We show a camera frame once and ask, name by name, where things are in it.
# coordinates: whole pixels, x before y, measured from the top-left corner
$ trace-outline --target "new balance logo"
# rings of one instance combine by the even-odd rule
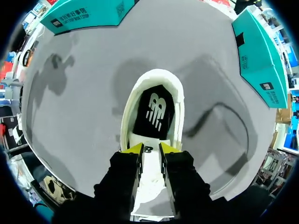
[[[166,102],[163,98],[159,98],[157,94],[153,93],[150,96],[149,108],[151,111],[147,111],[146,119],[149,119],[149,122],[160,131],[162,124],[159,120],[164,118]]]
[[[143,150],[145,153],[151,153],[154,148],[151,146],[144,146]]]

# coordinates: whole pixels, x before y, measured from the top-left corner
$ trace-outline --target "teal box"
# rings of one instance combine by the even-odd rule
[[[117,26],[137,0],[59,0],[41,23],[54,34],[95,26]]]
[[[271,108],[287,108],[287,78],[274,41],[248,11],[232,23],[241,76]]]

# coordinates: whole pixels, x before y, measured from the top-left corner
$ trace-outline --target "gray mat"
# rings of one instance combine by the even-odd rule
[[[183,149],[212,198],[230,199],[253,180],[275,110],[240,77],[231,20],[217,9],[197,0],[140,0],[119,27],[58,36],[46,29],[39,42],[27,70],[23,127],[40,159],[72,188],[93,196],[119,149],[130,91],[154,68],[183,84]]]

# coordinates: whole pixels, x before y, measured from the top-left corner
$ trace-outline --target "white sneaker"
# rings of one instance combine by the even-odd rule
[[[144,144],[143,173],[133,212],[164,188],[159,143],[181,149],[184,117],[183,86],[175,75],[153,69],[137,80],[123,113],[120,138],[122,151]]]

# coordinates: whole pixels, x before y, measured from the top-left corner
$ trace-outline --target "black insole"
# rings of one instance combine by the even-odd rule
[[[172,95],[163,85],[152,87],[141,95],[133,133],[166,140],[173,116]]]

